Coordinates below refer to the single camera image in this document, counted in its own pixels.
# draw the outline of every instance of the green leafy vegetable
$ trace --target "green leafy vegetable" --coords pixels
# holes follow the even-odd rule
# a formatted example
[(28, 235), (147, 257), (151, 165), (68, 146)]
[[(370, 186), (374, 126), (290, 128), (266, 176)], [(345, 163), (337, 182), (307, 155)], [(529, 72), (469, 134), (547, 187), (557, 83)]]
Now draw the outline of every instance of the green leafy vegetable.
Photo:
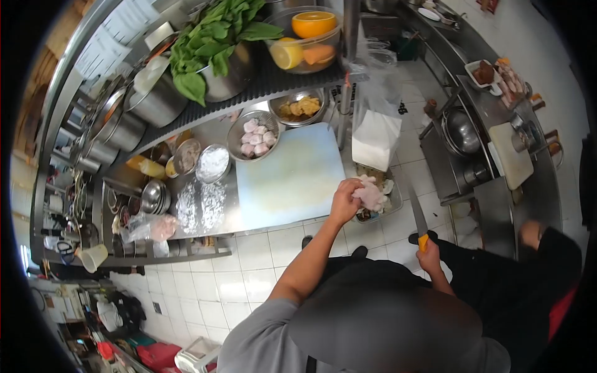
[(228, 58), (239, 42), (282, 37), (281, 28), (252, 21), (263, 4), (264, 0), (219, 0), (183, 29), (171, 49), (170, 71), (185, 97), (205, 106), (207, 87), (196, 72), (209, 66), (214, 76), (227, 76)]

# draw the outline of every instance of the black shoe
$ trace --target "black shoe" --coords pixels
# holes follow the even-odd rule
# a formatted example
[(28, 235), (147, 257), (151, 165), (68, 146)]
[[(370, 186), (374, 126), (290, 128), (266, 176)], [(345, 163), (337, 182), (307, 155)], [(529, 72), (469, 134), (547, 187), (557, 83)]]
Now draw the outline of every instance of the black shoe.
[(303, 241), (300, 243), (300, 249), (302, 250), (305, 247), (307, 247), (307, 245), (309, 244), (309, 242), (311, 242), (312, 239), (313, 239), (313, 236), (303, 237)]
[[(431, 238), (431, 240), (434, 242), (438, 239), (438, 234), (435, 233), (433, 230), (428, 230), (427, 234), (429, 235), (429, 238)], [(413, 245), (418, 245), (418, 233), (415, 232), (412, 235), (410, 235), (408, 237), (408, 242)]]
[(357, 247), (352, 254), (350, 255), (351, 258), (354, 259), (365, 259), (367, 258), (367, 254), (369, 253), (369, 250), (367, 250), (366, 247), (364, 247), (363, 245)]

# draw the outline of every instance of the hand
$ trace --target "hand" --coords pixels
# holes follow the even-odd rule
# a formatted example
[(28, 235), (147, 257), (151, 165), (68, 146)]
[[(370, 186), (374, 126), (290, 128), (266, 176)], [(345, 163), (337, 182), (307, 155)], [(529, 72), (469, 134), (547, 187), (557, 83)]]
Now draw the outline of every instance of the hand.
[(518, 232), (523, 245), (532, 247), (535, 250), (539, 250), (539, 242), (543, 236), (543, 228), (541, 224), (536, 220), (528, 220), (522, 226)]
[(439, 265), (439, 246), (437, 246), (431, 239), (428, 239), (426, 247), (427, 249), (425, 252), (418, 250), (416, 256), (421, 268), (427, 272), (429, 276), (432, 276), (442, 270), (442, 267)]
[(340, 226), (343, 226), (347, 221), (352, 219), (358, 209), (361, 208), (361, 199), (353, 198), (352, 193), (355, 189), (362, 187), (363, 184), (357, 178), (342, 180), (338, 186), (338, 190), (334, 193), (329, 219)]

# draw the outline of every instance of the cutting board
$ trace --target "cutting board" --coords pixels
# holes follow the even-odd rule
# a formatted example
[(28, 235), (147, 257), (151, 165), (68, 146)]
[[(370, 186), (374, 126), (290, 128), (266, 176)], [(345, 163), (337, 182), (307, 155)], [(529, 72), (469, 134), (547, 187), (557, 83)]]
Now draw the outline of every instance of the cutting board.
[(506, 122), (489, 129), (489, 137), (493, 143), (499, 162), (510, 190), (518, 188), (533, 173), (533, 162), (528, 150), (518, 153), (512, 145), (514, 128)]
[(236, 179), (246, 229), (328, 215), (345, 179), (334, 131), (317, 123), (282, 132), (267, 157), (236, 163)]

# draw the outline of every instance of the chef's knife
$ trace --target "chef's knife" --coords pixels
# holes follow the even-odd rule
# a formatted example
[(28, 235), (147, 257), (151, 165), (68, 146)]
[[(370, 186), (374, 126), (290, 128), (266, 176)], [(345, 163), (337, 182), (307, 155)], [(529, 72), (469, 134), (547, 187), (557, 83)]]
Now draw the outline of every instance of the chef's knife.
[(406, 175), (404, 175), (404, 181), (407, 185), (408, 196), (410, 197), (411, 205), (413, 206), (414, 221), (417, 225), (418, 249), (425, 252), (425, 250), (427, 250), (427, 240), (429, 239), (429, 235), (427, 234), (427, 221), (425, 221), (425, 215), (423, 215), (423, 209), (421, 209), (421, 204), (418, 202), (413, 185)]

